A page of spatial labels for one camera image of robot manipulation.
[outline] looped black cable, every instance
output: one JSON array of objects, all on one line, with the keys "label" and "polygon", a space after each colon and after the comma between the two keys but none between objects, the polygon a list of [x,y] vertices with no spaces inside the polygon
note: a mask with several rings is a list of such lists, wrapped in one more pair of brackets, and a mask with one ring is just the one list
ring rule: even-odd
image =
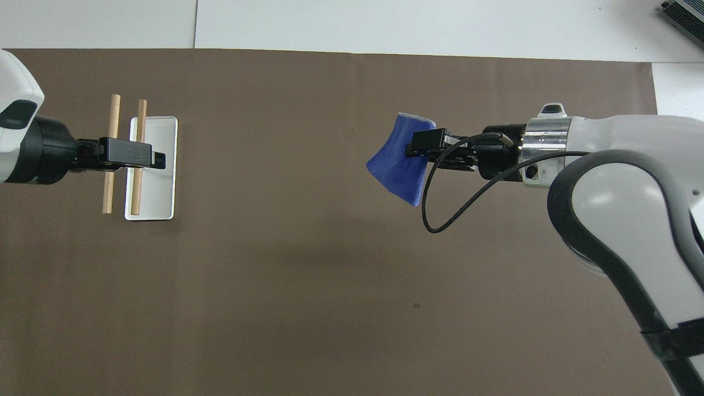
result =
[{"label": "looped black cable", "polygon": [[457,220],[460,216],[462,216],[462,214],[465,213],[467,208],[469,208],[472,204],[474,204],[474,201],[479,199],[479,197],[482,194],[484,194],[489,188],[491,188],[491,186],[502,181],[503,179],[507,178],[509,175],[513,174],[514,172],[518,171],[521,168],[524,168],[526,166],[530,166],[530,165],[537,163],[537,162],[540,162],[540,161],[545,161],[546,159],[560,158],[560,157],[564,157],[564,156],[585,156],[585,155],[589,154],[587,151],[562,151],[562,152],[558,152],[558,153],[551,153],[551,154],[545,154],[543,156],[537,156],[533,159],[529,159],[529,160],[523,161],[522,163],[511,166],[509,169],[506,169],[505,171],[499,173],[496,177],[494,177],[493,179],[488,181],[488,183],[485,184],[482,188],[477,190],[477,192],[475,192],[475,194],[472,195],[472,197],[469,198],[469,200],[467,200],[465,202],[465,204],[462,205],[462,207],[460,207],[455,212],[455,214],[453,214],[452,217],[450,217],[443,225],[439,226],[438,228],[431,227],[430,224],[428,223],[428,217],[427,217],[427,213],[425,211],[425,202],[426,202],[426,198],[428,195],[428,189],[430,187],[430,182],[432,181],[433,175],[435,174],[435,171],[440,166],[442,161],[445,158],[447,158],[447,156],[450,155],[453,151],[455,151],[459,146],[462,146],[463,144],[469,143],[474,140],[479,140],[481,138],[487,138],[487,137],[492,137],[492,138],[496,139],[496,138],[500,138],[501,135],[502,135],[501,133],[497,132],[497,133],[482,133],[479,135],[464,137],[459,142],[448,147],[445,151],[442,152],[442,154],[440,154],[440,156],[438,156],[437,160],[435,161],[435,164],[433,164],[433,167],[430,170],[430,173],[428,174],[428,180],[425,182],[425,187],[423,188],[423,198],[422,198],[421,207],[420,207],[421,213],[423,216],[423,225],[425,226],[425,229],[428,230],[428,232],[433,233],[433,234],[437,234],[437,233],[441,233],[441,232],[445,231],[445,229],[447,229],[447,227],[452,225],[452,223],[454,223],[455,220]]}]

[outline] folded blue cloth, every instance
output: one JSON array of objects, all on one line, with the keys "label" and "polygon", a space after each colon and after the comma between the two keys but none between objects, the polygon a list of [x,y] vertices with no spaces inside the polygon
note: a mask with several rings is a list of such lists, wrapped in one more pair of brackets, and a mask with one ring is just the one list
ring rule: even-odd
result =
[{"label": "folded blue cloth", "polygon": [[369,161],[367,169],[390,192],[418,206],[423,191],[427,157],[407,157],[406,145],[419,130],[435,129],[435,122],[413,114],[399,113],[391,136]]}]

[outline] wooden dowel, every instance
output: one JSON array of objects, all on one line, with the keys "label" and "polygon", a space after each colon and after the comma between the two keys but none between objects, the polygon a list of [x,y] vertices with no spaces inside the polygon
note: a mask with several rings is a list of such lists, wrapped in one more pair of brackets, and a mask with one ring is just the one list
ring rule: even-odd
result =
[{"label": "wooden dowel", "polygon": [[[110,121],[108,123],[108,137],[117,139],[118,123],[120,121],[120,95],[113,94],[110,102]],[[103,183],[103,213],[113,213],[113,188],[115,187],[115,173],[105,172]]]},{"label": "wooden dowel", "polygon": [[[137,103],[137,139],[144,143],[144,129],[146,127],[146,100],[140,99]],[[130,213],[133,216],[139,215],[139,205],[142,200],[142,169],[135,168],[132,178],[132,206]]]}]

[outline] white tile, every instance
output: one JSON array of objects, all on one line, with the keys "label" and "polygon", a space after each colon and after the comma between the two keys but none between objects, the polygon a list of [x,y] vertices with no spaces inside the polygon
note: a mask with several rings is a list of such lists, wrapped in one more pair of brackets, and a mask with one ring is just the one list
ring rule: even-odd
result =
[{"label": "white tile", "polygon": [[2,0],[0,48],[190,48],[196,0]]},{"label": "white tile", "polygon": [[653,0],[199,0],[196,47],[701,62]]},{"label": "white tile", "polygon": [[704,63],[654,63],[658,114],[704,120]]}]

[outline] black strap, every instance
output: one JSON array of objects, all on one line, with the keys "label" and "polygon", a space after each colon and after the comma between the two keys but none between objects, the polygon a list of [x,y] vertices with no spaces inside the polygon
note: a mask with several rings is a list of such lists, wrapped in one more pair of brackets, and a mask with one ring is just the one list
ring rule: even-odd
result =
[{"label": "black strap", "polygon": [[704,318],[680,323],[677,328],[642,334],[660,361],[704,354]]}]

